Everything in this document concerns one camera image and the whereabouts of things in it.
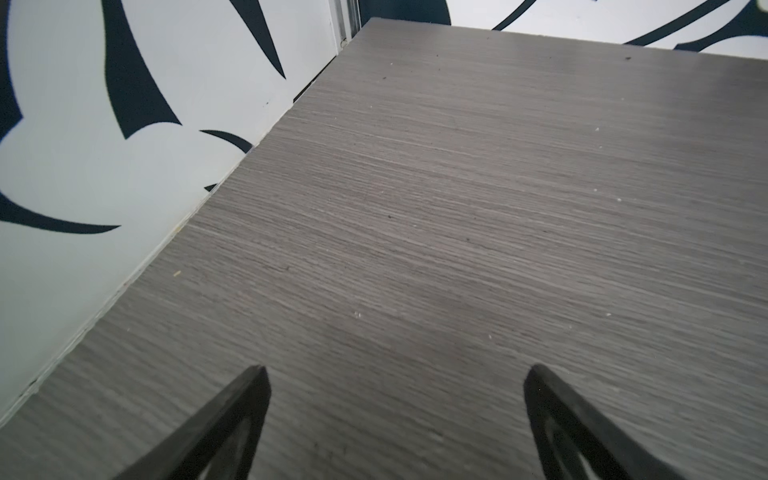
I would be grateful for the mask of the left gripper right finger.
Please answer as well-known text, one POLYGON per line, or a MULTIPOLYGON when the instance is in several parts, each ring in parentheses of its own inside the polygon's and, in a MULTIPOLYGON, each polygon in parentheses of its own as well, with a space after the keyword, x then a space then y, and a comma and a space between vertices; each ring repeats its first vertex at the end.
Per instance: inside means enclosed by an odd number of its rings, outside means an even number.
POLYGON ((681 479, 551 369, 535 364, 523 385, 547 479, 681 479))

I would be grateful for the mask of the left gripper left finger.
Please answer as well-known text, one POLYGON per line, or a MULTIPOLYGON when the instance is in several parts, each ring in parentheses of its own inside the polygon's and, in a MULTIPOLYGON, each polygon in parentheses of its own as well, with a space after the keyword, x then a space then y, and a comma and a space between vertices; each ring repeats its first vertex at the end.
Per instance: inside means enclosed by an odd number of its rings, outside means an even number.
POLYGON ((271 398, 267 369, 246 368, 118 479, 246 479, 271 398))

